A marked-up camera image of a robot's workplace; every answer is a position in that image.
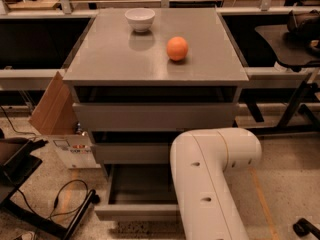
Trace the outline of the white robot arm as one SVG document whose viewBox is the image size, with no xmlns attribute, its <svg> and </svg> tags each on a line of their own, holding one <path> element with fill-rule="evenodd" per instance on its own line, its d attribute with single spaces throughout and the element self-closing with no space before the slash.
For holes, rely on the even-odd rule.
<svg viewBox="0 0 320 240">
<path fill-rule="evenodd" d="M 224 173 L 261 156 L 258 138 L 242 128 L 192 130 L 174 140 L 170 166 L 186 240 L 249 240 Z"/>
</svg>

